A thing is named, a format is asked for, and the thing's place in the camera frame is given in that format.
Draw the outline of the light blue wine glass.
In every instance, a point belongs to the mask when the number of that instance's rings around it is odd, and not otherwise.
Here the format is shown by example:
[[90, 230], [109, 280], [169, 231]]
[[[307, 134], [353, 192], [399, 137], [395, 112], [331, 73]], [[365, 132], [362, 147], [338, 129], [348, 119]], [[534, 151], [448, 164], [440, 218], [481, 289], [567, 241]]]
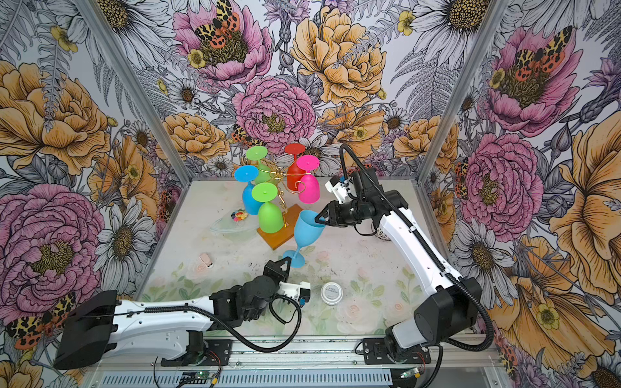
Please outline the light blue wine glass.
[[292, 268], [302, 268], [305, 265], [305, 258], [301, 250], [314, 244], [323, 233], [325, 228], [324, 220], [322, 222], [315, 221], [318, 215], [317, 212], [312, 210], [303, 210], [299, 214], [294, 228], [296, 250], [289, 250], [283, 254], [284, 258], [291, 258]]

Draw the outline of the magenta wine glass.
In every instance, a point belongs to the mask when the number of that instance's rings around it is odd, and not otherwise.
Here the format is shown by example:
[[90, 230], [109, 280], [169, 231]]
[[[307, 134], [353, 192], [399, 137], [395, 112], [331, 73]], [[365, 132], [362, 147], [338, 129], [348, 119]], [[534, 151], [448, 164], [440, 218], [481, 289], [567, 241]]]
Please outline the magenta wine glass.
[[320, 167], [320, 160], [312, 155], [304, 155], [296, 165], [305, 172], [298, 183], [299, 200], [305, 204], [314, 204], [320, 199], [320, 184], [314, 175], [314, 171]]

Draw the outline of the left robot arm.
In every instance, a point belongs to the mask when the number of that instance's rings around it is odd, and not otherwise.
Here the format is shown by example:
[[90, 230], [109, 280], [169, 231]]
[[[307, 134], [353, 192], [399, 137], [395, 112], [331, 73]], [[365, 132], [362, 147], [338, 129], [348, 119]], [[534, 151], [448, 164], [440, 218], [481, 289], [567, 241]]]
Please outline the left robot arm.
[[310, 284], [288, 281], [291, 258], [270, 260], [262, 275], [210, 296], [173, 302], [121, 300], [104, 291], [69, 313], [53, 365], [74, 370], [95, 365], [107, 357], [152, 355], [173, 365], [192, 365], [208, 351], [207, 331], [226, 331], [255, 352], [278, 352], [281, 344], [260, 346], [239, 333], [245, 322], [258, 320], [276, 301], [294, 307], [298, 331], [302, 308], [310, 301]]

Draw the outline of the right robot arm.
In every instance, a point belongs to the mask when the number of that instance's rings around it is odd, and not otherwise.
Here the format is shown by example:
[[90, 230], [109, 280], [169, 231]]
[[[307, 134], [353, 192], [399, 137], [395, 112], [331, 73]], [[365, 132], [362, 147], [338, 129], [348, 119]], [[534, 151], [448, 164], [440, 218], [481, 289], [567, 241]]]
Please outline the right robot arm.
[[367, 168], [348, 145], [340, 159], [351, 158], [358, 169], [327, 182], [334, 195], [315, 217], [324, 226], [358, 226], [365, 220], [391, 239], [419, 279], [426, 299], [411, 318], [386, 330], [388, 357], [401, 363], [420, 350], [443, 343], [468, 352], [483, 352], [494, 341], [493, 322], [481, 302], [477, 279], [465, 277], [445, 259], [416, 222], [409, 204], [396, 191], [385, 191], [373, 168]]

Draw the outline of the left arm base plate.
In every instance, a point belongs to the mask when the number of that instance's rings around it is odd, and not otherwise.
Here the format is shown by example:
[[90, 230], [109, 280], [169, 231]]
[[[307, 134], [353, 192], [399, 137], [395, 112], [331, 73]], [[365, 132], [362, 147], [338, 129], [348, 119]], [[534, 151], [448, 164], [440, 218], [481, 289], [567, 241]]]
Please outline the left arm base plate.
[[162, 367], [228, 366], [232, 344], [233, 341], [230, 339], [205, 339], [202, 350], [186, 352], [174, 360], [163, 359], [160, 365]]

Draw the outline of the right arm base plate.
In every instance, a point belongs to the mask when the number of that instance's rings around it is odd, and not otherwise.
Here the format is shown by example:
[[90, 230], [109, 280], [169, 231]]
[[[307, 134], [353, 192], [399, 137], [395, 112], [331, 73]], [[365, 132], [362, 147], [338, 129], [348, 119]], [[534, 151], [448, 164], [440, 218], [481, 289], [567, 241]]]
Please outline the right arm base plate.
[[420, 345], [402, 349], [388, 338], [364, 338], [355, 349], [366, 365], [423, 365], [431, 362], [430, 352]]

